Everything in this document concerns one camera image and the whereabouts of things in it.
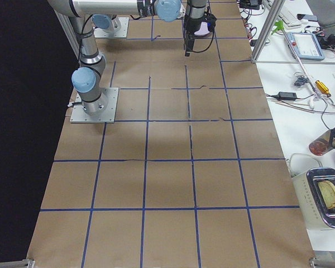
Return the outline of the lilac plastic plate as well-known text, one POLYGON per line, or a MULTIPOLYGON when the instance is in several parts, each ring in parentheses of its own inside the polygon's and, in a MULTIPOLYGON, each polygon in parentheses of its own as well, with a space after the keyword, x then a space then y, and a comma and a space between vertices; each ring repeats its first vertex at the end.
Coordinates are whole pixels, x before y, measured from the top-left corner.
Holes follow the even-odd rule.
POLYGON ((194 33, 197 37, 205 37, 211 34, 212 32, 208 29, 209 24, 207 22, 202 22, 200 29, 194 33))

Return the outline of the black power adapter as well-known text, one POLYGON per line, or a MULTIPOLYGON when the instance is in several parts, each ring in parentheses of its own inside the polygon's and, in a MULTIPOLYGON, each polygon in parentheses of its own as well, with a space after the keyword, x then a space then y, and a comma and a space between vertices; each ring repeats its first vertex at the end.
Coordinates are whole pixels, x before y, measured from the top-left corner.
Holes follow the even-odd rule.
POLYGON ((296 93, 293 92, 278 92, 277 99, 282 101, 295 101, 297 100, 296 93))

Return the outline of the blue teach pendant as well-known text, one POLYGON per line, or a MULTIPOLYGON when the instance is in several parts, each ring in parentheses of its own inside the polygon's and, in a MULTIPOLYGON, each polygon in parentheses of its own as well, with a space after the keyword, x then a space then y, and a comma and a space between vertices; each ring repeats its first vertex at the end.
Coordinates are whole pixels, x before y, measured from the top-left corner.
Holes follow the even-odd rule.
POLYGON ((287 32, 286 36, 293 45, 296 54, 305 60, 324 60, 325 56, 313 33, 287 32))

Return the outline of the brown paper table cover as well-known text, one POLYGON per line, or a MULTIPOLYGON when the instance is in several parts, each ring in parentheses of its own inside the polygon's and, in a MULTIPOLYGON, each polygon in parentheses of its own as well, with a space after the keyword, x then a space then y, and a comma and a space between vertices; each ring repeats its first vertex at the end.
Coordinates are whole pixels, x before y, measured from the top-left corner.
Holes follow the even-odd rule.
POLYGON ((235 1, 185 57, 180 21, 99 40, 113 124, 63 124, 36 267, 308 267, 312 248, 235 1))

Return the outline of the yellow resistor block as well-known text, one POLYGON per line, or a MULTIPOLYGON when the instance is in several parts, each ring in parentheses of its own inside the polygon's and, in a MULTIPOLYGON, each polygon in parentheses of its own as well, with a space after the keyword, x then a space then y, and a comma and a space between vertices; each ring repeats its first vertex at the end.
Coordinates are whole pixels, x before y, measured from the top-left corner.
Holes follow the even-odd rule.
POLYGON ((320 80, 316 80, 315 85, 322 94, 330 95, 330 91, 329 91, 328 87, 323 82, 321 82, 320 80))

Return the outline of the white toaster with bread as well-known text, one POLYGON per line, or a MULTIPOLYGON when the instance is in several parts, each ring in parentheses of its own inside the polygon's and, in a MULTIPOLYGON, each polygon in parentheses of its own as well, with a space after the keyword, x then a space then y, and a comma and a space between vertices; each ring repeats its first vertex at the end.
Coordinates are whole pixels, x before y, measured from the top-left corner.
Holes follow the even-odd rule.
POLYGON ((293 177, 292 182, 306 228, 335 229, 335 169, 313 168, 293 177))

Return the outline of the aluminium frame post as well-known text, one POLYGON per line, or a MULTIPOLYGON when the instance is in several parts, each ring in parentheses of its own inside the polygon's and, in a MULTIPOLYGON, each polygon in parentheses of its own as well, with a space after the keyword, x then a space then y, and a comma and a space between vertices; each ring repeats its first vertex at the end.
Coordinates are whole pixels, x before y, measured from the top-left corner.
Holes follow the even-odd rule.
POLYGON ((271 32, 271 29, 276 22, 277 16, 279 15, 283 5, 284 0, 274 0, 274 3, 272 4, 271 9, 269 10, 269 14, 266 17, 266 21, 261 29, 261 32, 259 34, 259 37, 257 39, 256 45, 254 46, 254 49, 252 51, 251 55, 251 61, 253 63, 256 63, 264 46, 265 42, 271 32))

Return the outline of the green handled reach grabber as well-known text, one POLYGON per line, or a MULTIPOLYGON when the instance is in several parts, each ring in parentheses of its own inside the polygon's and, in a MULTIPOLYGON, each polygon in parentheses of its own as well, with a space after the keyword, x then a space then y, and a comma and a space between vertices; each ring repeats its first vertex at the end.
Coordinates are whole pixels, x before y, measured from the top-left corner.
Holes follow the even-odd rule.
POLYGON ((298 54, 296 53, 294 47, 295 45, 288 39, 287 37, 287 33, 284 30, 284 25, 283 25, 283 21, 276 21, 274 23, 275 28, 272 30, 272 35, 278 31, 281 31, 282 34, 284 35, 285 41, 291 51, 292 56, 296 59, 296 61, 298 62, 298 64, 300 65, 304 75, 306 76, 307 80, 308 80, 308 84, 310 85, 312 91, 313 91, 313 98, 311 98, 309 100, 309 107, 311 108, 311 110, 314 110, 314 101, 319 101, 320 99, 322 99, 321 93, 318 91, 318 89, 316 88, 315 84, 312 82, 312 77, 309 75, 307 69, 305 68, 303 62, 301 61, 300 57, 298 56, 298 54))

